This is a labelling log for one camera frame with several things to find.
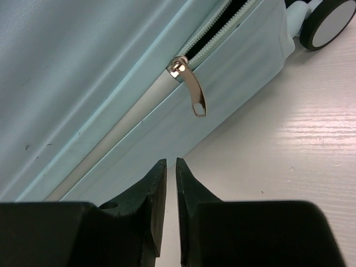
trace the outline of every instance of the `wooden floor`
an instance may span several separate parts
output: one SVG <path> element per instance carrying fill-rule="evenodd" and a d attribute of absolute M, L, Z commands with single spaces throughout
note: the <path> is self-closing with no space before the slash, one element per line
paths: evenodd
<path fill-rule="evenodd" d="M 326 214 L 356 266 L 356 19 L 316 53 L 301 47 L 284 69 L 186 157 L 223 200 L 301 199 Z M 175 177 L 156 266 L 180 266 Z"/>

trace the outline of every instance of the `zipper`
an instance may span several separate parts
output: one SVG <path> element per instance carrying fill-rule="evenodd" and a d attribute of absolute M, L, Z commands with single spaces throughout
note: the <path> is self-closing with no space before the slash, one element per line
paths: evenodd
<path fill-rule="evenodd" d="M 207 22 L 185 43 L 167 66 L 174 79 L 180 77 L 189 89 L 195 116 L 206 116 L 204 92 L 193 70 L 201 64 L 262 0 L 224 0 Z"/>

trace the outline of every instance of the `zipper slider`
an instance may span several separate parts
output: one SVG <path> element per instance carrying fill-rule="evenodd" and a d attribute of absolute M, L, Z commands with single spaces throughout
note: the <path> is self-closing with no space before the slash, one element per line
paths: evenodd
<path fill-rule="evenodd" d="M 191 104 L 195 116 L 205 117 L 206 102 L 204 93 L 193 71 L 189 69 L 188 59 L 184 56 L 175 57 L 168 65 L 167 70 L 174 79 L 181 75 L 189 89 Z"/>

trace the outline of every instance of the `scuff mark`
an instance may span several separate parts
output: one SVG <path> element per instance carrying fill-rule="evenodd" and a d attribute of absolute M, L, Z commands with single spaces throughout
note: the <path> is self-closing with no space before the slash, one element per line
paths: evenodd
<path fill-rule="evenodd" d="M 28 79 L 26 82 L 24 82 L 17 90 L 21 89 L 23 86 L 25 86 L 32 78 Z"/>

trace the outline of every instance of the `zipper teeth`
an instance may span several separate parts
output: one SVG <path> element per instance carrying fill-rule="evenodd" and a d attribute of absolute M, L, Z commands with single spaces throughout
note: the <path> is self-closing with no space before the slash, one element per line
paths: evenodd
<path fill-rule="evenodd" d="M 204 57 L 210 50 L 221 40 L 224 40 L 225 35 L 230 33 L 230 30 L 236 27 L 241 19 L 244 19 L 244 15 L 248 14 L 249 11 L 256 7 L 261 0 L 248 0 L 234 16 L 218 31 L 218 33 L 189 61 L 189 66 L 191 68 L 197 67 L 200 63 L 198 62 L 202 57 Z"/>
<path fill-rule="evenodd" d="M 215 24 L 215 22 L 221 17 L 221 15 L 228 8 L 229 4 L 233 0 L 225 0 L 219 9 L 211 16 L 208 22 L 191 37 L 183 48 L 178 52 L 178 55 L 185 55 L 198 41 L 210 30 L 210 28 Z"/>

